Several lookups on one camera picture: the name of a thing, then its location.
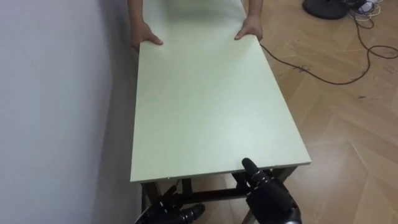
black fan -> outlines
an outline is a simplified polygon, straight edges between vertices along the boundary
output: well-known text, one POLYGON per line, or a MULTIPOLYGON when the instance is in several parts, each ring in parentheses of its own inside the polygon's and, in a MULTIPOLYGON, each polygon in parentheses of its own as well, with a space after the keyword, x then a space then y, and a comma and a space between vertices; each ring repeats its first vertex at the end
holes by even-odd
POLYGON ((350 9, 358 9, 366 0, 304 0, 304 10, 321 19, 341 19, 350 9))

wooden floor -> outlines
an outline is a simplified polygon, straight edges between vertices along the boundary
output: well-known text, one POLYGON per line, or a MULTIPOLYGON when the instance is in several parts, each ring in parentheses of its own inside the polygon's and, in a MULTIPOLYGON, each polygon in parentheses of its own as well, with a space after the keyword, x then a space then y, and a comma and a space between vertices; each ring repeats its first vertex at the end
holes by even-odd
MULTIPOLYGON (((277 57, 335 82, 364 70, 366 51, 350 17, 323 21, 301 0, 264 2, 261 43, 277 57)), ((381 8, 363 40, 398 47, 398 0, 381 8)), ((303 223, 398 224, 398 60, 372 57, 361 81, 333 86, 267 58, 313 161, 285 183, 303 223)), ((234 186, 230 175, 193 180, 194 190, 234 186)), ((195 224, 241 223, 247 211, 243 199, 207 203, 195 224)))

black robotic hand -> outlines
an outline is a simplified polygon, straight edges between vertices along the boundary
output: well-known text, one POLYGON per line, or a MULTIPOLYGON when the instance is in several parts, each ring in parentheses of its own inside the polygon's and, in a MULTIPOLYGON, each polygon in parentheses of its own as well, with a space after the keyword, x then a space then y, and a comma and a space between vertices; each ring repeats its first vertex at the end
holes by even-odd
POLYGON ((259 170, 248 158, 243 159, 242 165, 251 177, 246 202, 260 224, 302 223, 300 209, 281 181, 271 172, 259 170))

electrical cord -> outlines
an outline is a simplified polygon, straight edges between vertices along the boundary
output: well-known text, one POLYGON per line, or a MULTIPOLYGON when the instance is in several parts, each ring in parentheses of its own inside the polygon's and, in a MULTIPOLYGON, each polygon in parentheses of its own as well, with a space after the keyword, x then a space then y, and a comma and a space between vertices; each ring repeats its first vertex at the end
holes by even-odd
POLYGON ((338 83, 338 82, 332 82, 332 81, 326 80, 326 79, 321 78, 321 77, 319 77, 318 75, 316 75, 316 74, 314 74, 314 73, 308 71, 307 69, 304 69, 304 68, 299 67, 299 66, 297 66, 297 65, 293 65, 293 64, 291 64, 291 63, 285 62, 285 61, 283 61, 283 60, 281 60, 281 59, 275 57, 273 54, 271 54, 271 52, 269 52, 269 50, 268 50, 265 46, 263 46, 262 44, 260 44, 260 46, 261 46, 272 58, 274 58, 274 59, 277 60, 278 62, 283 63, 283 64, 288 65, 288 66, 291 66, 291 67, 293 67, 293 68, 297 68, 297 69, 299 69, 299 70, 302 71, 302 72, 306 72, 306 73, 308 73, 309 75, 313 76, 314 78, 316 78, 316 79, 318 79, 318 80, 321 80, 321 81, 323 81, 323 82, 325 82, 325 83, 329 83, 329 84, 332 84, 332 85, 348 85, 348 84, 352 84, 352 83, 354 83, 354 82, 360 80, 362 77, 364 77, 364 76, 368 73, 369 69, 371 68, 370 54, 373 54, 373 55, 378 56, 378 57, 380 57, 380 58, 394 59, 394 58, 397 58, 397 57, 398 57, 398 49, 396 49, 396 48, 394 48, 394 47, 391 47, 391 46, 387 46, 387 45, 374 45, 374 46, 372 46, 372 47, 367 47, 367 46, 365 45, 365 43, 363 42, 363 40, 362 40, 361 32, 360 32, 360 29, 359 29, 359 28, 363 28, 363 29, 372 29, 372 28, 374 27, 374 22, 373 22, 373 20, 372 20, 372 19, 369 19, 369 21, 371 21, 371 25, 370 25, 369 27, 366 27, 366 26, 361 25, 361 24, 356 20, 355 14, 352 14, 352 13, 349 13, 349 14, 350 14, 350 15, 353 17, 353 19, 354 19, 354 22, 355 22, 355 25, 356 25, 356 31, 357 31, 357 34, 358 34, 359 42, 360 42, 361 45, 364 47, 364 49, 366 49, 366 58, 367 58, 367 60, 368 60, 368 66, 366 67, 366 69, 365 69, 365 71, 362 73, 362 75, 360 75, 358 78, 352 79, 351 81, 338 83), (381 54, 379 54, 379 53, 376 53, 376 52, 373 50, 373 49, 376 49, 376 48, 391 49, 391 50, 392 50, 393 52, 395 52, 396 54, 393 55, 393 56, 381 55, 381 54))

person's right hand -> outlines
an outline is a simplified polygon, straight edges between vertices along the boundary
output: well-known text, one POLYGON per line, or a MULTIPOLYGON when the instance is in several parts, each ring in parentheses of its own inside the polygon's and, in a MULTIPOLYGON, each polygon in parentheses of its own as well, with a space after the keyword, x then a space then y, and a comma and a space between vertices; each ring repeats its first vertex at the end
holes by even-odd
POLYGON ((140 43, 148 40, 154 44, 162 45, 161 41, 154 33, 152 33, 150 27, 146 22, 140 22, 135 25, 135 28, 131 31, 131 47, 139 52, 140 43))

